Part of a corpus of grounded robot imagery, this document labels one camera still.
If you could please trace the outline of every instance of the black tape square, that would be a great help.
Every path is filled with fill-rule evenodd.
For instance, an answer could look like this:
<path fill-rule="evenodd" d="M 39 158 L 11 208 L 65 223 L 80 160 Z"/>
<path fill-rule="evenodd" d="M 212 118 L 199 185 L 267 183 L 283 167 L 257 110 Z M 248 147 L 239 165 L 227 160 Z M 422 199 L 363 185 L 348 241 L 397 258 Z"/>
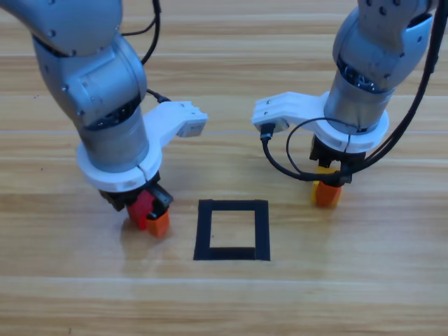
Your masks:
<path fill-rule="evenodd" d="M 253 211 L 255 247 L 210 247 L 213 211 Z M 271 260 L 267 201 L 199 201 L 194 260 Z"/>

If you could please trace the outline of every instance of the wood grain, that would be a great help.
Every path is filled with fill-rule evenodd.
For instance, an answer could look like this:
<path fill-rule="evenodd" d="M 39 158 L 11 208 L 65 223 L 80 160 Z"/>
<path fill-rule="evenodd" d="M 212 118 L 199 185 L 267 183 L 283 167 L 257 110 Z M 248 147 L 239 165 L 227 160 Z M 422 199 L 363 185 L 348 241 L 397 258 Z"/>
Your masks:
<path fill-rule="evenodd" d="M 149 1 L 126 0 L 123 31 Z M 43 84 L 28 32 L 0 13 L 0 335 L 448 335 L 448 53 L 397 148 L 354 176 L 337 209 L 266 161 L 253 103 L 333 80 L 335 33 L 354 0 L 164 0 L 151 88 L 210 115 L 164 152 L 176 201 L 168 238 L 136 230 L 84 182 L 74 127 Z M 129 41 L 143 54 L 151 35 Z M 422 65 L 389 106 L 409 108 Z M 148 111 L 155 102 L 143 102 Z M 285 165 L 286 135 L 272 141 Z M 293 140 L 305 169 L 311 135 Z M 200 199 L 269 200 L 271 262 L 195 262 Z M 253 241 L 216 218 L 213 244 Z"/>

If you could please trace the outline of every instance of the robotic arm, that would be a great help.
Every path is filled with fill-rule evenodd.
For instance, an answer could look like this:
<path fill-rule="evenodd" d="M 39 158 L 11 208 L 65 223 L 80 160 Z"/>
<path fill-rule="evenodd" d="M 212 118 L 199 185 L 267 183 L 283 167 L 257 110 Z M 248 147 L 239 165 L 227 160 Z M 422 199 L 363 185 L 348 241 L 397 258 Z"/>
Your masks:
<path fill-rule="evenodd" d="M 176 135 L 200 135 L 207 115 L 189 101 L 168 101 L 142 116 L 146 74 L 119 32 L 121 0 L 0 0 L 0 8 L 31 32 L 42 78 L 82 140 L 87 180 L 163 236 L 172 197 L 158 185 L 162 147 Z"/>
<path fill-rule="evenodd" d="M 320 97 L 286 92 L 255 104 L 252 123 L 261 132 L 267 158 L 284 174 L 314 181 L 312 198 L 318 205 L 335 205 L 340 188 L 351 182 L 350 170 L 374 163 L 366 164 L 370 158 L 365 159 L 366 152 L 380 144 L 389 128 L 386 106 L 423 57 L 433 23 L 430 12 L 438 5 L 436 0 L 358 0 L 336 35 L 332 56 L 337 71 L 331 91 Z M 440 5 L 442 17 L 446 8 L 445 3 Z M 299 174 L 270 155 L 267 143 L 273 133 L 291 123 L 298 125 L 293 132 L 298 127 L 314 132 L 310 159 L 318 161 L 319 174 L 305 173 L 295 165 L 288 152 L 292 134 L 287 152 Z M 330 168 L 333 161 L 341 163 L 339 171 Z"/>

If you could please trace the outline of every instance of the tabletop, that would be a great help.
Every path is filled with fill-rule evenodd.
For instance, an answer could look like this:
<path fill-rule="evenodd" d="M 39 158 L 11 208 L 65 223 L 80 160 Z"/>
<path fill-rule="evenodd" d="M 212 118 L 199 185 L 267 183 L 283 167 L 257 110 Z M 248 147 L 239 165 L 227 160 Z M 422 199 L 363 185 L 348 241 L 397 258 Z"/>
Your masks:
<path fill-rule="evenodd" d="M 49 95 L 27 30 L 0 13 L 0 335 L 448 335 L 448 52 L 396 148 L 318 209 L 276 171 L 251 124 L 256 100 L 320 95 L 354 0 L 162 0 L 148 85 L 209 114 L 164 149 L 174 196 L 156 240 L 83 178 L 78 134 Z M 124 32 L 151 20 L 124 1 Z M 129 38 L 143 55 L 151 32 Z M 412 103 L 420 64 L 388 106 Z M 151 110 L 152 97 L 143 101 Z M 289 167 L 287 134 L 269 144 Z M 312 135 L 294 136 L 304 169 Z M 193 260 L 200 200 L 269 202 L 270 261 Z M 253 246 L 251 212 L 213 213 L 211 245 Z"/>

